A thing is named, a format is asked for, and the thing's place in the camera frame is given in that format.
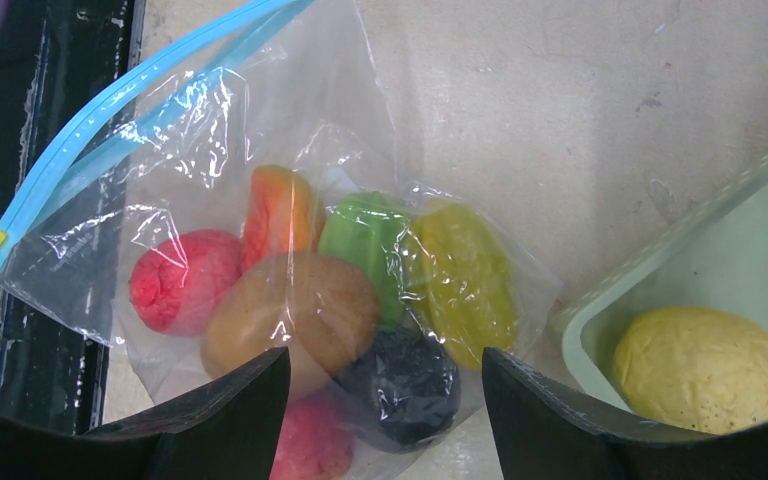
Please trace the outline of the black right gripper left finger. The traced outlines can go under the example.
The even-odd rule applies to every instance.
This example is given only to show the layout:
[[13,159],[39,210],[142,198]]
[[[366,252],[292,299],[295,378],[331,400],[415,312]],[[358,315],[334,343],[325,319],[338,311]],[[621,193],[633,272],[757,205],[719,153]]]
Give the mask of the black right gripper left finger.
[[288,401],[272,348],[132,416],[66,435],[0,415],[0,479],[266,479]]

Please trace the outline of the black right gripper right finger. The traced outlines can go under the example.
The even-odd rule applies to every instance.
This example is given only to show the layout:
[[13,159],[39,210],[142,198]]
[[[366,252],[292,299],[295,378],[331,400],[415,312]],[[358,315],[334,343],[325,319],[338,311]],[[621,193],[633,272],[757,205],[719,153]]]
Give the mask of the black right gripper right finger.
[[506,479],[768,479],[768,422],[721,436],[662,424],[497,348],[482,384]]

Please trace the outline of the yellow fake lemon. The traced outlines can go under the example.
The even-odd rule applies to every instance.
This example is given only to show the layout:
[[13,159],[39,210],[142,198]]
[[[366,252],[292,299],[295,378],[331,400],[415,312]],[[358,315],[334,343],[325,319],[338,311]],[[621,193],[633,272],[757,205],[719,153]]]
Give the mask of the yellow fake lemon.
[[738,315],[668,307],[635,318],[612,374],[637,414],[710,434],[768,421],[768,333]]

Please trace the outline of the red orange fake tomato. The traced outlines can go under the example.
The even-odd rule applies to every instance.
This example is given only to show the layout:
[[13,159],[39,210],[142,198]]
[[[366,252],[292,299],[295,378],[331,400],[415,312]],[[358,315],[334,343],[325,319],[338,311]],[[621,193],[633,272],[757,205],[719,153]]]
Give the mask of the red orange fake tomato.
[[299,173],[279,165],[255,168],[242,231],[241,270],[279,253],[315,250],[326,214],[318,192]]

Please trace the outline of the clear zip bag blue seal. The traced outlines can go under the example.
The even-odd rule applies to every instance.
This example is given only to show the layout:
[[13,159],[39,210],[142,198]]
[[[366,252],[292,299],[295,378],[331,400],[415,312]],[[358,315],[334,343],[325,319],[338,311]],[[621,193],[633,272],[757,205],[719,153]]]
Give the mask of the clear zip bag blue seal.
[[[52,320],[123,347],[155,405],[220,377],[211,378],[201,360],[208,324],[199,336],[180,337],[140,320],[129,295],[132,270],[159,244],[202,229],[237,236],[242,256],[250,177],[259,166],[302,175],[318,192],[325,221],[358,192],[398,198],[413,215],[433,198],[475,210],[512,263],[521,332],[504,352],[523,353],[534,344],[560,289],[480,207],[401,169],[353,1],[251,1],[115,81],[68,136],[83,148],[74,158],[58,148],[70,173],[54,194],[51,218],[33,232],[54,261],[22,268],[24,300]],[[395,478],[483,405],[482,363],[479,369],[455,364],[461,401],[454,422],[412,452],[387,453],[361,441],[345,422],[334,377],[310,394],[329,394],[353,436],[353,460],[342,479]]]

